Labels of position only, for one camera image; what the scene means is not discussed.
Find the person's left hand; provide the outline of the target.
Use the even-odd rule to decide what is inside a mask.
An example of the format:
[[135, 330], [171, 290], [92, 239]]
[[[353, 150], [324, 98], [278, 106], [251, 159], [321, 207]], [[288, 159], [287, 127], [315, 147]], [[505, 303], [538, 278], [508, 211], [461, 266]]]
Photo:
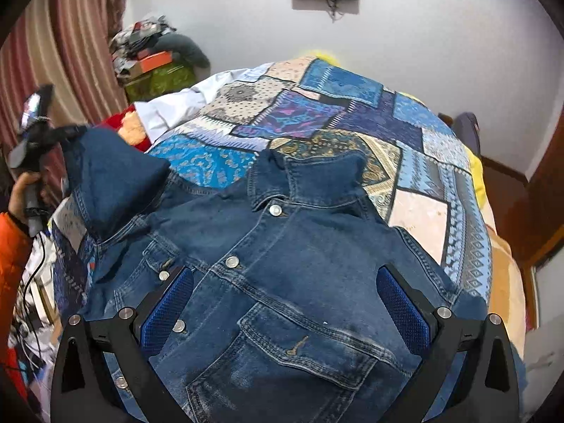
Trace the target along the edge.
[[12, 194], [8, 201], [8, 212], [13, 218], [19, 220], [22, 225], [28, 224], [28, 219], [25, 215], [26, 206], [26, 189], [29, 186], [34, 186], [42, 180], [39, 172], [23, 172], [19, 175], [12, 187]]

